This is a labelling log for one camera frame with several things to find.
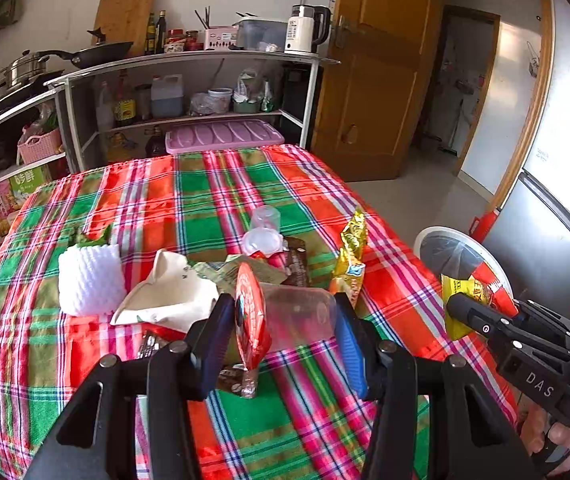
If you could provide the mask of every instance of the wooden cutting board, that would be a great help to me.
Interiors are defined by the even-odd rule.
[[[147,20],[154,0],[101,0],[94,28],[101,27],[109,43],[133,41],[127,57],[142,56],[145,49]]]

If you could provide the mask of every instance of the gold foil wrapper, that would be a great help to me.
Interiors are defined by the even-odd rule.
[[[440,280],[443,286],[442,298],[443,305],[445,306],[445,330],[449,338],[452,341],[456,341],[472,332],[472,329],[465,323],[449,315],[447,311],[447,301],[449,301],[449,298],[457,292],[462,292],[470,298],[474,298],[479,303],[489,305],[492,301],[492,293],[488,290],[486,285],[483,285],[473,278],[469,280],[455,280],[449,276],[442,275]]]
[[[365,264],[361,260],[367,245],[367,226],[361,208],[357,208],[354,216],[347,222],[341,232],[341,240],[343,245],[332,272],[329,291],[332,294],[344,292],[350,298],[351,306],[355,306],[365,276]]]

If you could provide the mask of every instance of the electric kettle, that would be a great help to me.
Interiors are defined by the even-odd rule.
[[[329,36],[332,13],[327,7],[296,5],[287,22],[285,52],[293,54],[316,52]]]

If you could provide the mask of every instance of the checkered tablecloth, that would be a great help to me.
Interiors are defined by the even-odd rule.
[[[283,234],[305,240],[313,286],[326,287],[339,234],[359,202],[319,160],[288,145],[133,160],[41,187],[0,248],[0,472],[20,478],[99,357],[114,352],[133,359],[152,327],[61,313],[58,257],[75,228],[97,237],[113,224],[111,243],[120,246],[130,290],[160,248],[191,262],[240,253],[251,211],[270,204],[281,212]],[[438,281],[366,210],[367,267],[357,313],[414,354],[464,355],[514,421],[513,397],[482,342],[449,342]],[[419,477],[428,445],[427,403],[420,404]],[[216,391],[190,404],[207,479],[358,478],[374,414],[375,405],[348,388],[333,339],[268,356],[255,399]],[[147,478],[143,422],[137,416],[137,470]]]

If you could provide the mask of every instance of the refrigerator handle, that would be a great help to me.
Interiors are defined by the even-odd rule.
[[[549,211],[554,213],[556,217],[567,227],[570,232],[570,212],[563,206],[549,190],[543,186],[532,174],[523,170],[518,179],[529,189],[542,203],[544,203]]]

